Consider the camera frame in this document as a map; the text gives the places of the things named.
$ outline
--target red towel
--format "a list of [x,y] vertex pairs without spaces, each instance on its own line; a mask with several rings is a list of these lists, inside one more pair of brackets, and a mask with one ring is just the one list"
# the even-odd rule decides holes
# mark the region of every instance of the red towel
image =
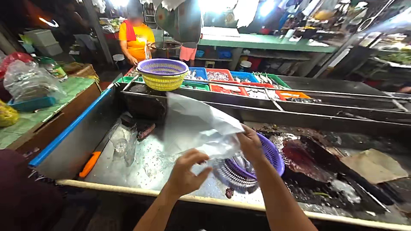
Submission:
[[128,20],[124,20],[126,23],[126,37],[127,41],[136,41],[136,33],[134,33],[133,25]]

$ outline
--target yellow shirt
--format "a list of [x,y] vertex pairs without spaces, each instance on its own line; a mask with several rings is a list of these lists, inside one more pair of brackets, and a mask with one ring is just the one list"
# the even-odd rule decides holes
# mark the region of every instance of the yellow shirt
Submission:
[[[134,58],[136,58],[140,62],[145,60],[145,42],[154,42],[154,34],[151,28],[146,26],[145,24],[133,27],[133,29],[134,33],[136,34],[136,40],[127,42],[127,50]],[[119,40],[127,41],[126,31],[126,23],[122,23],[120,25],[120,31],[118,32]]]

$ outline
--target hand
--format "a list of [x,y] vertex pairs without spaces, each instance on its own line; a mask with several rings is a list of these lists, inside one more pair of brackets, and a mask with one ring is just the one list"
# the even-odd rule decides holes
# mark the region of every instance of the hand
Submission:
[[163,191],[169,193],[173,198],[180,198],[185,194],[200,188],[207,179],[212,168],[207,167],[196,176],[192,173],[191,167],[198,163],[201,164],[208,160],[208,155],[199,152],[197,149],[190,149],[175,162],[170,178],[164,185]]
[[264,160],[263,146],[260,138],[257,136],[257,132],[244,124],[241,125],[245,132],[237,133],[237,137],[245,158],[250,161],[251,164],[255,164],[255,162],[259,160]]
[[133,56],[129,56],[129,57],[127,57],[127,59],[128,59],[128,61],[131,65],[136,66],[139,63],[138,60],[136,58],[134,58]]

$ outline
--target pole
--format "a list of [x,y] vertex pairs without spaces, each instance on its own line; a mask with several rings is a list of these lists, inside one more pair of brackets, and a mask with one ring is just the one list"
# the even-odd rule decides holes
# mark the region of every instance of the pole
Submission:
[[111,57],[109,46],[107,45],[106,37],[104,36],[103,30],[100,26],[99,17],[97,16],[96,11],[94,11],[94,6],[91,0],[83,0],[87,13],[90,17],[91,25],[94,28],[94,31],[97,34],[97,38],[102,46],[104,56],[106,57],[107,63],[114,66],[113,59]]

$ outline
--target blue edge trim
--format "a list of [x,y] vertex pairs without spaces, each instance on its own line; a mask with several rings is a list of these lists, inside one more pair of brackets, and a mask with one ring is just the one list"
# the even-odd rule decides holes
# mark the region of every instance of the blue edge trim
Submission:
[[40,152],[32,161],[29,166],[37,167],[43,160],[50,155],[51,152],[72,132],[76,126],[90,113],[92,109],[106,96],[112,89],[106,89],[88,108],[77,117],[60,135],[58,135],[45,149]]

